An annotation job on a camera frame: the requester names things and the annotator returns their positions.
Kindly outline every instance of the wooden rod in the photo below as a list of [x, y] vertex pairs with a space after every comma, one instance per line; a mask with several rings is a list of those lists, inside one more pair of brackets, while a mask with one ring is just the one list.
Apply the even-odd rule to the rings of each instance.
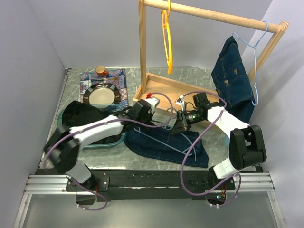
[[[168, 10], [167, 1], [161, 1], [161, 0], [142, 0], [142, 1], [146, 6]], [[259, 20], [243, 18], [226, 13], [219, 13], [215, 11], [200, 9], [200, 8], [181, 5], [177, 3], [171, 3], [171, 11], [193, 15], [210, 20], [221, 21], [221, 22], [225, 22], [233, 25], [239, 25], [251, 29], [257, 29], [261, 31], [265, 31], [267, 28], [266, 23]], [[279, 31], [280, 31], [280, 25], [269, 23], [268, 32], [278, 33]]]
[[[258, 71], [262, 67], [262, 65], [265, 63], [266, 59], [269, 57], [269, 55], [271, 54], [271, 52], [273, 51], [273, 49], [275, 48], [277, 43], [280, 41], [281, 37], [286, 32], [287, 28], [288, 28], [288, 22], [282, 21], [280, 23], [280, 31], [278, 33], [272, 35], [272, 37], [266, 44], [265, 48], [263, 49], [262, 53], [257, 58], [256, 71]], [[253, 67], [251, 68], [251, 70], [248, 74], [249, 80], [251, 81], [252, 79], [254, 79], [255, 75], [256, 75], [255, 66], [253, 65]]]
[[141, 66], [141, 88], [142, 93], [146, 91], [147, 86], [147, 19], [146, 6], [143, 0], [138, 0], [138, 17], [139, 17], [139, 51], [140, 51], [140, 66]]

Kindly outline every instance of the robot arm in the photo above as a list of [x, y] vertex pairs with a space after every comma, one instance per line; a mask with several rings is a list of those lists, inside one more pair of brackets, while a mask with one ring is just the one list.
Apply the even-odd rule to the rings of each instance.
[[68, 174], [77, 180], [85, 188], [90, 189], [96, 183], [94, 175], [89, 168], [80, 160], [77, 160], [79, 150], [100, 139], [124, 133], [133, 129], [136, 124], [119, 119], [131, 119], [141, 123], [148, 123], [153, 117], [155, 107], [159, 104], [159, 99], [151, 97], [139, 100], [128, 112], [117, 112], [107, 118], [79, 127], [60, 126], [55, 130], [44, 147], [47, 153], [52, 146], [68, 134], [75, 134], [64, 140], [50, 155], [49, 159], [53, 163], [59, 174]]
[[266, 151], [261, 128], [257, 125], [250, 126], [247, 123], [235, 118], [224, 107], [219, 104], [210, 103], [205, 93], [193, 96], [196, 110], [189, 113], [184, 110], [185, 103], [180, 97], [176, 104], [182, 106], [182, 111], [178, 111], [177, 120], [172, 129], [172, 134], [183, 132], [191, 128], [191, 124], [203, 120], [214, 122], [223, 111], [221, 118], [215, 122], [230, 139], [229, 157], [220, 164], [213, 166], [209, 170], [209, 181], [223, 179], [231, 174], [237, 173], [249, 166], [261, 164], [266, 161]]

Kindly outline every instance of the red clip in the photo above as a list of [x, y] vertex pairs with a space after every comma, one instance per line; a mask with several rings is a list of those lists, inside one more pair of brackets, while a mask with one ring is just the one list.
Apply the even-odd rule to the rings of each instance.
[[151, 98], [152, 93], [148, 93], [146, 98]]

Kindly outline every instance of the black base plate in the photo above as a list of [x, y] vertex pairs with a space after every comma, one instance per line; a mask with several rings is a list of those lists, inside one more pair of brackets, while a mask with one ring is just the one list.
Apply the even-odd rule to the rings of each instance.
[[[99, 190], [111, 200], [152, 200], [152, 199], [201, 199], [187, 194], [181, 186], [179, 171], [133, 171], [133, 170], [91, 170], [99, 180]], [[184, 171], [184, 182], [194, 193], [204, 192], [208, 184], [208, 171]], [[227, 190], [234, 190], [233, 178], [225, 182]], [[67, 191], [82, 191], [74, 183], [68, 184]]]

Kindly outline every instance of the wooden clothes rack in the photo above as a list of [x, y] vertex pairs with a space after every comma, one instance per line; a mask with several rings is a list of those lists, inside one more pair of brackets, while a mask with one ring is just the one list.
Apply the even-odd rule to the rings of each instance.
[[[164, 92], [172, 100], [174, 108], [180, 110], [181, 107], [175, 104], [175, 100], [180, 95], [183, 95], [187, 92], [202, 90], [202, 88], [198, 86], [189, 85], [187, 83], [175, 81], [162, 76], [146, 73], [146, 6], [168, 10], [168, 2], [162, 0], [138, 0], [141, 85], [139, 86], [133, 98], [133, 102], [136, 102], [139, 99], [145, 99], [146, 95], [150, 92]], [[239, 25], [251, 29], [257, 29], [261, 31], [266, 30], [266, 23], [262, 21], [243, 18], [220, 12], [214, 12], [177, 3], [171, 3], [171, 11], [221, 21], [233, 25]], [[273, 35], [256, 61], [257, 70], [259, 70], [265, 63], [270, 53], [273, 51], [283, 34], [286, 32], [287, 27], [288, 23], [285, 21], [282, 21], [279, 25], [273, 23], [268, 24], [267, 31], [273, 33]], [[254, 66], [251, 68], [248, 77], [250, 81], [255, 77]], [[204, 90], [217, 94], [216, 91], [211, 91], [207, 89]], [[169, 114], [170, 111], [166, 111], [168, 107], [170, 107], [170, 104], [167, 99], [158, 95], [156, 95], [156, 97], [160, 99], [160, 104], [157, 107], [158, 112], [163, 114]], [[211, 102], [218, 101], [218, 99], [214, 96], [207, 95], [207, 97]], [[192, 102], [192, 96], [185, 97], [185, 101]]]

